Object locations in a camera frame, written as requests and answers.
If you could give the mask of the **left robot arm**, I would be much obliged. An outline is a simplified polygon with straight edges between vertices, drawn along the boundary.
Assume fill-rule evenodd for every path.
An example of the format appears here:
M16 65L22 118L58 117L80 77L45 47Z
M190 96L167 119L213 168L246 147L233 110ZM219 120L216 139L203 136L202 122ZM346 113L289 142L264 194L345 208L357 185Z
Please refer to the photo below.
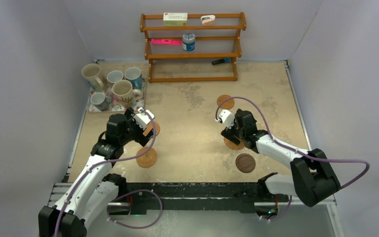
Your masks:
M154 118L152 112L143 108L137 112L127 109L109 117L106 130L98 137L78 178L54 205L40 210L40 237L85 237L110 201L126 199L125 178L109 171L123 160L126 144L134 141L144 147L152 140L154 132L144 132L149 124L154 124Z

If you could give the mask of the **blue mug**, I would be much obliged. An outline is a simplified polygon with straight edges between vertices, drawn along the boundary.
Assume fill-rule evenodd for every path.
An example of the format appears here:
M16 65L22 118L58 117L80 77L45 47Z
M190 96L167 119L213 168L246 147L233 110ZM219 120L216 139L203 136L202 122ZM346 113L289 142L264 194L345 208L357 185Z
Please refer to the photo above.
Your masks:
M134 89L141 89L143 85L142 72L137 67L130 67L125 71L124 77L132 83Z

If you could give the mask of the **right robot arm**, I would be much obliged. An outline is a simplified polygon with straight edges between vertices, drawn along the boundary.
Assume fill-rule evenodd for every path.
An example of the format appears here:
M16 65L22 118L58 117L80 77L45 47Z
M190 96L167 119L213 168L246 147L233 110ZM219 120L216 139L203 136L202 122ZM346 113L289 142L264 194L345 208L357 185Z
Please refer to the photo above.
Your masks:
M257 188L260 199L269 201L276 194L298 197L313 207L341 189L340 182L320 149L311 151L291 147L266 130L259 130L250 111L236 113L221 110L216 119L225 126L221 135L232 143L274 159L290 169L291 175L272 173L260 179Z

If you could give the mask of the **woven rattan coaster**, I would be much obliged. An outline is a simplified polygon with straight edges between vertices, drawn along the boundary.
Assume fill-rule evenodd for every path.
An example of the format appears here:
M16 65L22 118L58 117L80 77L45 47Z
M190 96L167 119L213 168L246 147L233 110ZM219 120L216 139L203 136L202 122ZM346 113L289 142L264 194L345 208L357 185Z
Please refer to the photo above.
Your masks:
M231 150L242 150L245 147L243 142L240 141L239 144L235 144L227 138L224 138L224 144Z
M144 155L142 155L147 148L148 147L143 147L136 153L136 155L139 155L139 157L136 158L136 162L142 168L149 168L157 162L158 156L154 148L150 148Z

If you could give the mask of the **dark brown wooden coaster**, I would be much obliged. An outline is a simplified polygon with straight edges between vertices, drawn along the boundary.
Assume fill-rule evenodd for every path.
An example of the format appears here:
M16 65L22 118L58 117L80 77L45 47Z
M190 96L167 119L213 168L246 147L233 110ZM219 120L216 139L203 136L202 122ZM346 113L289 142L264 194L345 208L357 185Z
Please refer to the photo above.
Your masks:
M250 173L256 167L256 161L250 154L240 154L235 160L235 165L239 171L243 173Z

